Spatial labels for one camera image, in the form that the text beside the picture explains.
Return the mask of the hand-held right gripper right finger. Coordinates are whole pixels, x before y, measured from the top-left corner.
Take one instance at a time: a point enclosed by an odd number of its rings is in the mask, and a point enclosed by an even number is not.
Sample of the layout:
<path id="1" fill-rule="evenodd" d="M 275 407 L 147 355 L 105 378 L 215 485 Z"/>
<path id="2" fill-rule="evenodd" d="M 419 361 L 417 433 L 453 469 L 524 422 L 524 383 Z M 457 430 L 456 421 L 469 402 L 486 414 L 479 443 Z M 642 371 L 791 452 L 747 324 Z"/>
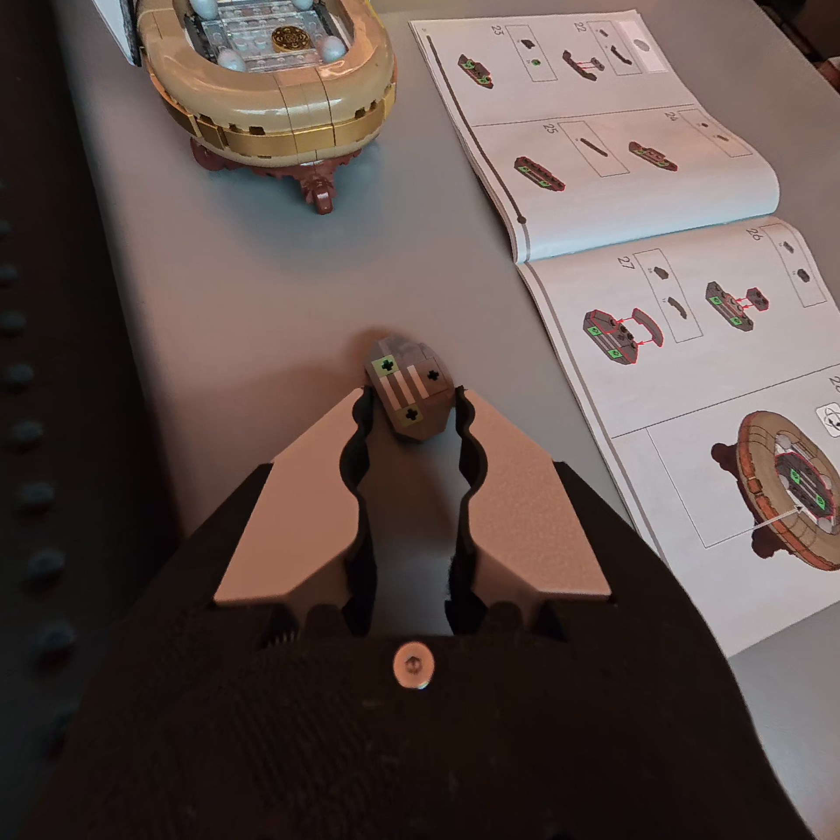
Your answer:
<path id="1" fill-rule="evenodd" d="M 526 628 L 557 600 L 612 595 L 551 455 L 476 391 L 455 393 L 458 468 L 468 489 L 458 510 L 447 620 L 474 634 L 498 603 Z"/>

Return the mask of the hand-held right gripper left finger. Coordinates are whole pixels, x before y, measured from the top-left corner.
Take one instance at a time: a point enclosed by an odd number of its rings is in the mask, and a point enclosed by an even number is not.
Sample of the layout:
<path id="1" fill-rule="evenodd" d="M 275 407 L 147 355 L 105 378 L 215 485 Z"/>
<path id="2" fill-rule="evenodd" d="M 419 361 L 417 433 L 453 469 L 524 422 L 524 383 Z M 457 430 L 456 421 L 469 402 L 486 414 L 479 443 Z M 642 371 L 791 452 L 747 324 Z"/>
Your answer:
<path id="1" fill-rule="evenodd" d="M 369 633 L 377 571 L 359 485 L 374 401 L 371 386 L 354 389 L 272 459 L 217 606 L 279 604 L 298 626 L 335 606 L 353 635 Z"/>

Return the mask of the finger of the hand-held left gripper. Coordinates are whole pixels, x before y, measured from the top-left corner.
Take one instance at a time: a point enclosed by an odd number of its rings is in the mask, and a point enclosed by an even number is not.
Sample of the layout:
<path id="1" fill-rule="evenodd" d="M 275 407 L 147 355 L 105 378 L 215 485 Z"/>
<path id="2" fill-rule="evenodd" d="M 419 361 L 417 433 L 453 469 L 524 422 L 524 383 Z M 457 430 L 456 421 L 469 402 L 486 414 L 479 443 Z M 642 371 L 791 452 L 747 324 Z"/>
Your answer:
<path id="1" fill-rule="evenodd" d="M 142 67 L 138 34 L 137 1 L 92 1 L 102 22 L 134 67 Z"/>

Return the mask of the small grey brick assembly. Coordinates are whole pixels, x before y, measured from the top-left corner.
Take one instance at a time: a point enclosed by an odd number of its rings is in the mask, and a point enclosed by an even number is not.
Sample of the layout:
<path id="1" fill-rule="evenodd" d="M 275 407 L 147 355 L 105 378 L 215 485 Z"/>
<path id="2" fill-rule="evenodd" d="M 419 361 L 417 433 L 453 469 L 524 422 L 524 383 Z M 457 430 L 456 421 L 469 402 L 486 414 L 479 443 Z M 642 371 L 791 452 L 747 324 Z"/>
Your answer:
<path id="1" fill-rule="evenodd" d="M 373 342 L 364 367 L 398 439 L 423 443 L 445 431 L 456 385 L 431 347 L 389 335 Z"/>

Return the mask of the tan brick-built pot model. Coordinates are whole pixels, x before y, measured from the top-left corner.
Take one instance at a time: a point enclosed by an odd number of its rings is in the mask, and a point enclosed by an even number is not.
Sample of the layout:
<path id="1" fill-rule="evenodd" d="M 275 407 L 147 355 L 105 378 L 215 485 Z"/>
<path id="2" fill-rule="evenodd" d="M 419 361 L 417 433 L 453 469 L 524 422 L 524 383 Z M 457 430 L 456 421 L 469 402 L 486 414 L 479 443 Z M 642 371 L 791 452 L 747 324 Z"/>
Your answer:
<path id="1" fill-rule="evenodd" d="M 133 3 L 140 56 L 210 172 L 297 181 L 320 215 L 333 174 L 396 98 L 391 40 L 370 2 Z"/>

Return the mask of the white building instruction booklet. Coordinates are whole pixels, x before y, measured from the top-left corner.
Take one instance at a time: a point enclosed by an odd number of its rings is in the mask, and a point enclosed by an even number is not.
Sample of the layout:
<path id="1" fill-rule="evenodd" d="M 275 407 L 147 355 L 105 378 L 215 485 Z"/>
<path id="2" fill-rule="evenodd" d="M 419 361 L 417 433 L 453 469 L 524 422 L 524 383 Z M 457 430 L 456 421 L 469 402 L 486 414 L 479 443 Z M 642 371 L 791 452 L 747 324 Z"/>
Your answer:
<path id="1" fill-rule="evenodd" d="M 634 525 L 726 655 L 838 602 L 839 320 L 635 10 L 410 23 Z"/>

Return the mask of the grey desk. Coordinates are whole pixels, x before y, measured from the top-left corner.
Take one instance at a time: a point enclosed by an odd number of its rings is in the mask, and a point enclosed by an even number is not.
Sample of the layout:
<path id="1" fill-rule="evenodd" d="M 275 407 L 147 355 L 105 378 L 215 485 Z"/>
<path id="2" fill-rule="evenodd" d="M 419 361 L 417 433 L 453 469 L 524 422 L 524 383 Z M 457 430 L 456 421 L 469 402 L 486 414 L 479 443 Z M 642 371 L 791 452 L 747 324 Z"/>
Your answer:
<path id="1" fill-rule="evenodd" d="M 397 57 L 395 107 L 319 216 L 296 184 L 198 166 L 93 3 L 54 5 L 181 531 L 362 385 L 389 333 L 431 345 L 627 519 L 408 24 L 637 9 L 706 110 L 771 163 L 780 216 L 836 294 L 837 92 L 754 2 L 373 6 Z"/>

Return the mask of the black dotted mat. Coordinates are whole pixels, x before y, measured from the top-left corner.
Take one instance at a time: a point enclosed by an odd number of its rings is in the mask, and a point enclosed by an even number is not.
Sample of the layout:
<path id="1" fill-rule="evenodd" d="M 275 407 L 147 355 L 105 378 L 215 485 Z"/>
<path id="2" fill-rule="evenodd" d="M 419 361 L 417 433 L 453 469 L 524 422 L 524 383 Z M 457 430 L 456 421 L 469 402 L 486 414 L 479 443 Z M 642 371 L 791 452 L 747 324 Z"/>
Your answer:
<path id="1" fill-rule="evenodd" d="M 1 823 L 46 787 L 170 493 L 50 2 L 1 2 Z"/>

